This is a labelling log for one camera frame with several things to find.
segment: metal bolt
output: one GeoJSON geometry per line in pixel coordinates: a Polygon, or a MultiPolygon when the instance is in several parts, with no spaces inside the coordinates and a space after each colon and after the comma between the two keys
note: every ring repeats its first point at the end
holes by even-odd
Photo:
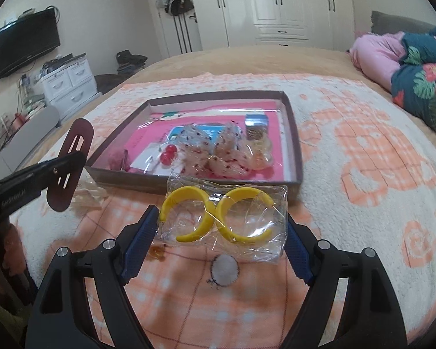
{"type": "Polygon", "coordinates": [[[376,256],[376,252],[375,252],[375,250],[372,249],[372,248],[366,248],[366,249],[365,249],[365,254],[366,254],[368,257],[375,257],[375,256],[376,256]]]}
{"type": "Polygon", "coordinates": [[[331,244],[329,243],[329,241],[326,240],[320,240],[318,242],[318,248],[320,249],[329,249],[331,247],[331,244]]]}
{"type": "Polygon", "coordinates": [[[116,244],[115,240],[108,239],[108,240],[105,240],[103,242],[103,248],[105,248],[105,249],[112,249],[115,246],[115,244],[116,244]]]}
{"type": "Polygon", "coordinates": [[[58,251],[57,251],[57,256],[58,257],[65,257],[68,254],[68,248],[67,247],[61,247],[58,251]]]}

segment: dresser drawer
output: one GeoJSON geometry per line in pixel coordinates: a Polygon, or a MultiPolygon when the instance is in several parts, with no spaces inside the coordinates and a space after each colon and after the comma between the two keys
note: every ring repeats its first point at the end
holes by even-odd
{"type": "Polygon", "coordinates": [[[273,44],[282,47],[298,46],[298,47],[312,47],[312,43],[308,39],[267,39],[257,38],[257,44],[273,44]]]}
{"type": "Polygon", "coordinates": [[[72,88],[71,80],[68,72],[65,70],[55,73],[48,79],[43,81],[45,96],[49,101],[61,96],[72,88]]]}
{"type": "Polygon", "coordinates": [[[96,93],[97,87],[95,85],[95,81],[93,78],[90,78],[79,88],[76,88],[64,96],[58,97],[52,101],[51,104],[58,109],[60,119],[62,120],[68,115],[68,113],[77,108],[80,104],[83,104],[96,93]]]}
{"type": "Polygon", "coordinates": [[[259,26],[258,27],[259,36],[265,37],[276,37],[276,38],[286,38],[286,37],[297,37],[308,39],[307,29],[305,27],[268,27],[259,26]]]}
{"type": "Polygon", "coordinates": [[[92,76],[91,68],[87,60],[82,60],[68,67],[68,73],[74,86],[92,76]]]}

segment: red ball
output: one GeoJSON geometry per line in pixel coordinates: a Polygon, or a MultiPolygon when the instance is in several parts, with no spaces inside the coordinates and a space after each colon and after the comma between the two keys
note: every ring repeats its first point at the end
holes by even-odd
{"type": "Polygon", "coordinates": [[[168,144],[165,148],[167,154],[175,154],[178,151],[174,144],[168,144]]]}
{"type": "Polygon", "coordinates": [[[171,165],[171,163],[173,162],[173,157],[174,155],[171,156],[167,152],[163,152],[160,155],[160,163],[162,163],[163,165],[171,165]]]}

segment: wardrobe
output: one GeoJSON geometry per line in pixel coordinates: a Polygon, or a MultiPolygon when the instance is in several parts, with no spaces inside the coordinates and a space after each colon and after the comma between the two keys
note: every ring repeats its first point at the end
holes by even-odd
{"type": "Polygon", "coordinates": [[[194,0],[204,50],[255,44],[346,51],[352,0],[194,0]]]}

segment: tv screen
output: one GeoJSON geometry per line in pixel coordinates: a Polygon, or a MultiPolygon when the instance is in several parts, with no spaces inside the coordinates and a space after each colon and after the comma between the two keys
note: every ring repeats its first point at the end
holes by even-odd
{"type": "Polygon", "coordinates": [[[0,29],[0,79],[60,45],[55,10],[22,17],[0,29]]]}

